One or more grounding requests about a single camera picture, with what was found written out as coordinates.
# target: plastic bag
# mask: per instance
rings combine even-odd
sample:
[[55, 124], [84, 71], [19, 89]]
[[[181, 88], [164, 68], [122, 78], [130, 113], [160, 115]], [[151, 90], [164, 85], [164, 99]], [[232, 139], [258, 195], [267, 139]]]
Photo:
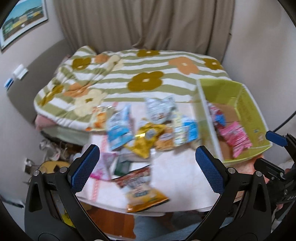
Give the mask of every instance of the plastic bag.
[[124, 176], [129, 173], [132, 162], [129, 160], [121, 161], [118, 157], [116, 167], [114, 170], [115, 176]]
[[149, 119], [154, 124], [162, 124], [171, 120], [171, 112], [177, 109], [172, 96], [163, 100], [146, 98], [146, 107]]
[[126, 105], [107, 121], [107, 135], [111, 150], [115, 150], [133, 139], [130, 109], [131, 105]]
[[156, 125], [147, 120], [142, 120], [140, 126], [135, 135], [135, 139], [124, 146], [137, 155], [148, 158], [150, 148], [154, 145], [158, 136], [164, 131], [165, 125]]
[[111, 180], [110, 166], [116, 158], [116, 153], [104, 153], [100, 154], [100, 159], [94, 167], [90, 177], [97, 180], [109, 181]]
[[214, 104], [207, 103], [215, 127], [222, 126], [225, 127], [226, 121], [223, 112], [217, 108]]
[[127, 212], [135, 213], [168, 202], [169, 198], [150, 186], [150, 167], [134, 170], [114, 179], [128, 199]]
[[174, 129], [172, 124], [168, 124], [165, 127], [164, 134], [159, 136], [155, 143], [156, 150], [171, 150], [174, 145]]
[[186, 143], [192, 142], [198, 138], [197, 123], [186, 116], [182, 118], [182, 126], [186, 132]]
[[150, 162], [150, 155], [148, 158], [143, 158], [127, 148], [122, 148], [120, 150], [118, 160], [119, 162], [124, 162], [124, 161]]
[[91, 131], [104, 131], [106, 130], [106, 122], [113, 115], [114, 108], [111, 106], [98, 106], [93, 109], [90, 119]]
[[244, 128], [236, 121], [228, 127], [219, 128], [219, 132], [226, 143], [233, 147], [233, 158], [237, 158], [245, 148], [250, 148], [252, 146]]

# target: blue snack bag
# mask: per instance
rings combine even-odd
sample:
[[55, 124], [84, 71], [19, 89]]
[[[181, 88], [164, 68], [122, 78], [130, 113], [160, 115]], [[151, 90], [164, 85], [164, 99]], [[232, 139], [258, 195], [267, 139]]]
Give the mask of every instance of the blue snack bag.
[[130, 109], [131, 105], [126, 105], [121, 111], [112, 115], [106, 123], [111, 150], [115, 150], [133, 139], [130, 129]]
[[197, 123], [194, 120], [186, 120], [183, 122], [183, 126], [187, 127], [187, 143], [194, 141], [198, 137]]

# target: green packet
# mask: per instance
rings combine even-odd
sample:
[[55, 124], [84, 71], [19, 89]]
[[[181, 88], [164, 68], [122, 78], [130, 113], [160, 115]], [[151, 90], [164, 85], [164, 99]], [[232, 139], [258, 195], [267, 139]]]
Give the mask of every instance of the green packet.
[[129, 173], [131, 167], [131, 161], [120, 161], [120, 158], [117, 158], [116, 167], [114, 170], [114, 175], [116, 176], [124, 176]]

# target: metal screw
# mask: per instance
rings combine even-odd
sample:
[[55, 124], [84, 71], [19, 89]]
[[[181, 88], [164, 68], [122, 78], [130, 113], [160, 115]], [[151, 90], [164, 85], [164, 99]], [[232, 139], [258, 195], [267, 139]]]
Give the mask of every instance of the metal screw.
[[234, 174], [235, 173], [235, 169], [232, 168], [232, 167], [230, 167], [230, 168], [228, 168], [228, 172], [231, 173], [231, 174]]
[[33, 176], [38, 176], [39, 173], [40, 173], [40, 171], [39, 170], [36, 170], [36, 171], [33, 172]]
[[260, 171], [256, 171], [256, 175], [257, 175], [258, 177], [261, 177], [261, 176], [262, 176], [262, 173], [261, 173]]
[[65, 173], [67, 170], [68, 170], [67, 167], [61, 167], [61, 169], [59, 170], [59, 172]]

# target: wooden floor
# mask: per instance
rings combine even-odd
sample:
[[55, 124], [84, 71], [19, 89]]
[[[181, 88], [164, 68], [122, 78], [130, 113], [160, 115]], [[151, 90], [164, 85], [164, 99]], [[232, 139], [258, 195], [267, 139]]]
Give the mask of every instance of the wooden floor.
[[133, 215], [115, 213], [93, 207], [87, 213], [95, 224], [106, 234], [135, 239]]

